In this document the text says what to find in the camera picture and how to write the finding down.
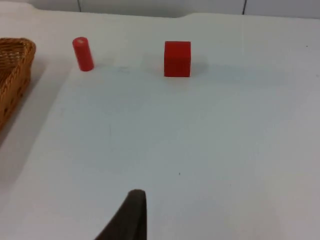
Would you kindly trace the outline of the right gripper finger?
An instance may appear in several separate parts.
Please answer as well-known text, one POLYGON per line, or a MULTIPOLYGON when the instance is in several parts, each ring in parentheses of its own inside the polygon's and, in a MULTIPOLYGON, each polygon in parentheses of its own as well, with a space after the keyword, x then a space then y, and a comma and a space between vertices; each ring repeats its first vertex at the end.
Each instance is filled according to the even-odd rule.
POLYGON ((128 192, 123 203, 96 240, 147 240, 146 192, 134 189, 128 192))

